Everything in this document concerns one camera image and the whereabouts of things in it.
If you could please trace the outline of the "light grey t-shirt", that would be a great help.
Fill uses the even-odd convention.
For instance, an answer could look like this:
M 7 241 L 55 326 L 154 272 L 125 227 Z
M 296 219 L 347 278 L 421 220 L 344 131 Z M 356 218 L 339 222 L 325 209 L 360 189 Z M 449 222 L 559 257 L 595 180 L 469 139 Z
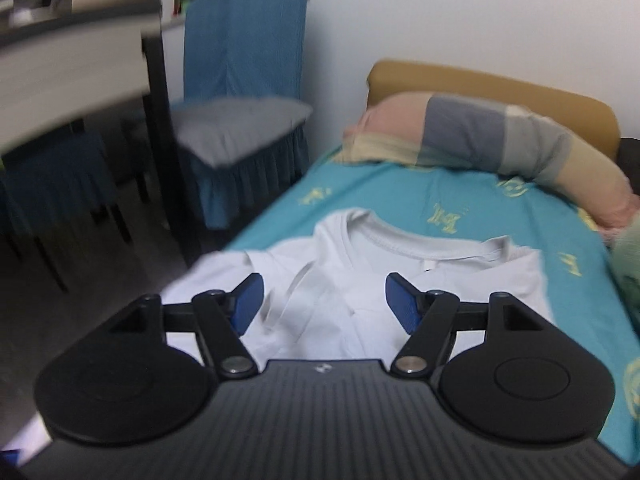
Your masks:
M 408 338 L 386 304 L 385 280 L 394 272 L 417 289 L 463 301 L 510 292 L 552 318 L 538 250 L 507 236 L 478 242 L 411 234 L 358 208 L 329 214 L 311 235 L 266 250 L 206 255 L 160 296 L 166 304 L 188 302 L 258 273 L 264 302 L 241 339 L 259 366 L 285 359 L 390 363 Z

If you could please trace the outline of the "teal patterned bed sheet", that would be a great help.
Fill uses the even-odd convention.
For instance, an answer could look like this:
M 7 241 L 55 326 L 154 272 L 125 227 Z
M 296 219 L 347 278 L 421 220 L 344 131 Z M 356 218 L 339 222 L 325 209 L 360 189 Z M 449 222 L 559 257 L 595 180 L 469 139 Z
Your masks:
M 334 210 L 355 207 L 411 233 L 452 240 L 507 235 L 539 250 L 555 321 L 614 378 L 600 440 L 638 463 L 639 338 L 608 270 L 608 250 L 576 206 L 519 177 L 390 162 L 343 165 L 328 153 L 227 247 L 265 249 L 310 234 Z

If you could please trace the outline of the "green fleece blanket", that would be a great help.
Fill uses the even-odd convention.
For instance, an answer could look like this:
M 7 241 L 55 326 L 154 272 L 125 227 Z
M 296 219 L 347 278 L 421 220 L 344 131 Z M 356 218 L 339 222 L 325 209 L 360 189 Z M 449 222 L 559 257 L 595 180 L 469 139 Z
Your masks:
M 626 305 L 639 310 L 640 223 L 634 218 L 630 226 L 616 238 L 611 250 L 611 266 L 615 281 Z

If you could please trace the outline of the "grey seat cushion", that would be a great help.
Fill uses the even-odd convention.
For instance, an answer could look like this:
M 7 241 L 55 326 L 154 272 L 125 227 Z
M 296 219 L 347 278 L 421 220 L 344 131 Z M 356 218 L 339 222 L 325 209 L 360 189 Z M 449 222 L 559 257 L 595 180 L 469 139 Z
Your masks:
M 178 144 L 213 168 L 232 166 L 303 125 L 312 107 L 282 96 L 217 98 L 171 110 Z

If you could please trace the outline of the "blue covered chair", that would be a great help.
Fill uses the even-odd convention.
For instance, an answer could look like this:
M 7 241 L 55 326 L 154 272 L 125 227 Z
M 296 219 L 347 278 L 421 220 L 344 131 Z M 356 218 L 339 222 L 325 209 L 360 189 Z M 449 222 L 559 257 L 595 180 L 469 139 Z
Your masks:
M 191 0 L 183 98 L 171 109 L 227 96 L 302 101 L 306 12 L 307 0 Z M 305 124 L 227 167 L 208 166 L 179 145 L 196 218 L 207 229 L 228 229 L 243 210 L 292 185 L 309 166 Z

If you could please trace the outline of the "striped pastel pillow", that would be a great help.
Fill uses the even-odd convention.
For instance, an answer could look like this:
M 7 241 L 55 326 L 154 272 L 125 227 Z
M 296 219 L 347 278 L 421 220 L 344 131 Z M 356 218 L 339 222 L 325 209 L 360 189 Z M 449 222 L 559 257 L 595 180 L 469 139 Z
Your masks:
M 525 107 L 448 93 L 402 92 L 345 131 L 345 164 L 469 169 L 533 181 L 571 200 L 606 236 L 639 214 L 620 167 L 569 128 Z

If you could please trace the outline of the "mustard yellow headboard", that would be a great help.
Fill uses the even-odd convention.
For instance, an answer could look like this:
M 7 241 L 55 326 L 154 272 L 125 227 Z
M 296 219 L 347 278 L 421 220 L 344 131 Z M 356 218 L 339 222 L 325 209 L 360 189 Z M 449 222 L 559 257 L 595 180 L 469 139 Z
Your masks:
M 611 107 L 589 96 L 454 66 L 383 58 L 367 76 L 367 106 L 409 91 L 445 92 L 529 108 L 569 128 L 609 159 L 620 147 Z

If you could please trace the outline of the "white desk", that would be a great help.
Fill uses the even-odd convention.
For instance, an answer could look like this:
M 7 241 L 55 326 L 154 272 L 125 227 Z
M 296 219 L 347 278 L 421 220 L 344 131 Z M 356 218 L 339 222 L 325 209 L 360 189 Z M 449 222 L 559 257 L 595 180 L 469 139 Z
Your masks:
M 66 13 L 1 33 L 1 151 L 150 90 L 157 3 Z

